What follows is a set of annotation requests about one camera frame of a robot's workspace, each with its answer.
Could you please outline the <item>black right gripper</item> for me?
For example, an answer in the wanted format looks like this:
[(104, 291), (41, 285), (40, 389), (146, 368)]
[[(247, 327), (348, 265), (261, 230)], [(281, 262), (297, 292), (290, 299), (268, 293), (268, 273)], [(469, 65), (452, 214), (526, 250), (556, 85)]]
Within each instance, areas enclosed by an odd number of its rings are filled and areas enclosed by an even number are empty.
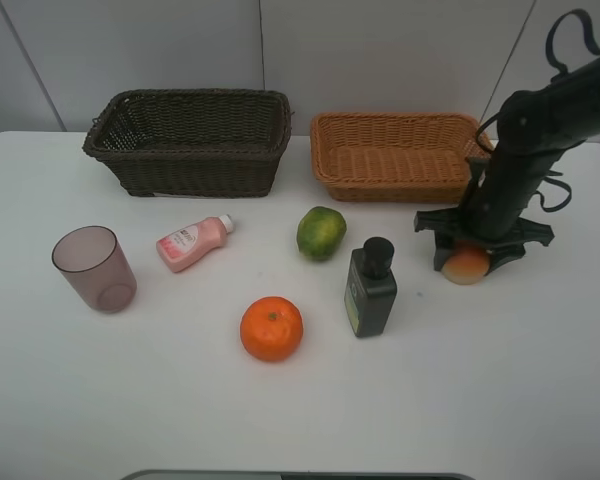
[(451, 258), (455, 239), (486, 248), (487, 275), (523, 258), (526, 243), (548, 246), (552, 228), (521, 214), (554, 163), (553, 153), (514, 155), (500, 146), (488, 162), (472, 158), (472, 178), (458, 206), (416, 213), (414, 229), (435, 232), (434, 270), (441, 272)]

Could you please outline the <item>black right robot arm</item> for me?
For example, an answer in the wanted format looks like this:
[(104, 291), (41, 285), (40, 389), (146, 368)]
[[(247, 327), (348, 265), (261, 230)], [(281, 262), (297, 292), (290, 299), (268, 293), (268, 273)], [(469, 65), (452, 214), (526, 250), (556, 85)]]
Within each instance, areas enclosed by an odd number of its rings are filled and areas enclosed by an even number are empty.
[(419, 211), (416, 231), (435, 235), (433, 267), (468, 244), (487, 251), (488, 269), (521, 259), (529, 242), (548, 246), (550, 226), (522, 218), (542, 182), (560, 185), (553, 165), (564, 153), (600, 135), (600, 53), (538, 91), (518, 91), (495, 116), (499, 142), (486, 158), (467, 160), (470, 180), (454, 208)]

